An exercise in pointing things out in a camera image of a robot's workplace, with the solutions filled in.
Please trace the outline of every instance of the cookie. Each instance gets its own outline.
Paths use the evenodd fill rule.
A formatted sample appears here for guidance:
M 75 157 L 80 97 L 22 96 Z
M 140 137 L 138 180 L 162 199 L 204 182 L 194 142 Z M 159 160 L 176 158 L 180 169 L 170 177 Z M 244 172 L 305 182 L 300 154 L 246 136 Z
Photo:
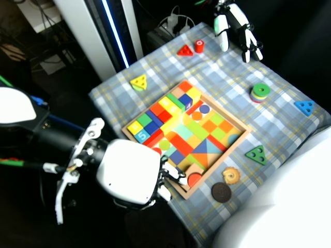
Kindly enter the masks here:
M 219 203 L 226 203 L 232 195 L 230 187 L 224 182 L 215 183 L 212 187 L 212 196 Z
M 223 172 L 224 181 L 229 184 L 235 184 L 240 180 L 240 172 L 233 167 L 226 168 Z

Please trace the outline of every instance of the blue circle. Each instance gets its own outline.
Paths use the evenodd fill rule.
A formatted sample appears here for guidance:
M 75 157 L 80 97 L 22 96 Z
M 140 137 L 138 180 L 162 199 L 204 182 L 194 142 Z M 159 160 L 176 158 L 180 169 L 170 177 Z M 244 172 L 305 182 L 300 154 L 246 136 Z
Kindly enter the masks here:
M 237 139 L 239 138 L 239 135 L 237 134 L 232 134 L 229 138 L 228 138 L 228 143 L 230 145 L 232 145 Z
M 207 114 L 210 111 L 210 107 L 207 105 L 202 105 L 200 106 L 199 110 L 202 114 Z

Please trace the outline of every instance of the green cable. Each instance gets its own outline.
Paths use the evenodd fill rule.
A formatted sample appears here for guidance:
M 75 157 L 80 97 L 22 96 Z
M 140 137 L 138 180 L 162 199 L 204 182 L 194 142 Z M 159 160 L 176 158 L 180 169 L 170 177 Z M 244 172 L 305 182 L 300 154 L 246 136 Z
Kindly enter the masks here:
M 23 166 L 24 166 L 24 161 L 1 160 L 1 159 L 0 159 L 0 164 L 3 164 L 3 165 L 9 165 L 9 166 L 23 167 Z
M 199 4 L 202 4 L 204 1 L 206 1 L 206 0 L 201 0 L 201 1 L 198 1 L 198 2 L 196 2 L 194 5 L 199 5 Z
M 8 87 L 14 87 L 11 83 L 9 83 L 3 76 L 0 75 L 0 80 L 7 85 Z

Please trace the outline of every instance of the plaid tablecloth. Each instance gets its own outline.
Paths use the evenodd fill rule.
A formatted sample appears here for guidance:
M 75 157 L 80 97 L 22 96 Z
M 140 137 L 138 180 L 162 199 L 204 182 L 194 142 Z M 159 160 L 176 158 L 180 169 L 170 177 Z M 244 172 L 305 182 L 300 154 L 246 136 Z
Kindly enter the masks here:
M 197 39 L 205 42 L 202 54 L 194 54 L 193 57 L 176 55 L 184 44 L 193 50 Z M 147 75 L 147 90 L 133 90 L 129 81 L 144 73 Z M 198 244 L 208 247 L 220 225 L 310 134 L 330 125 L 331 117 L 317 104 L 312 115 L 306 117 L 294 102 L 310 100 L 307 96 L 262 63 L 243 63 L 241 51 L 235 46 L 231 45 L 226 53 L 221 52 L 213 30 L 204 23 L 103 82 L 91 91 L 90 98 L 118 136 L 124 138 L 121 128 L 125 124 L 184 79 L 212 96 L 252 128 L 246 140 L 188 200 L 170 188 L 173 195 L 170 207 Z M 256 104 L 249 98 L 256 83 L 265 83 L 272 90 L 262 104 Z M 266 166 L 245 157 L 245 153 L 260 144 L 265 148 Z M 210 189 L 214 183 L 223 182 L 222 171 L 228 166 L 238 168 L 241 179 L 230 186 L 231 200 L 221 204 L 212 198 Z

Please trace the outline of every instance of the blue triangle block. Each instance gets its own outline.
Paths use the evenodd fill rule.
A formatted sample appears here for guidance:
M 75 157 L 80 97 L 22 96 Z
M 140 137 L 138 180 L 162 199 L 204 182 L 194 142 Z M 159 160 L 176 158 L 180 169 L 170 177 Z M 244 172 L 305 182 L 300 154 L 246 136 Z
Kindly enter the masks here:
M 201 142 L 192 153 L 207 153 L 207 141 Z
M 223 153 L 210 140 L 207 139 L 207 153 Z
M 310 116 L 314 108 L 314 101 L 298 101 L 295 102 L 294 105 L 306 116 Z

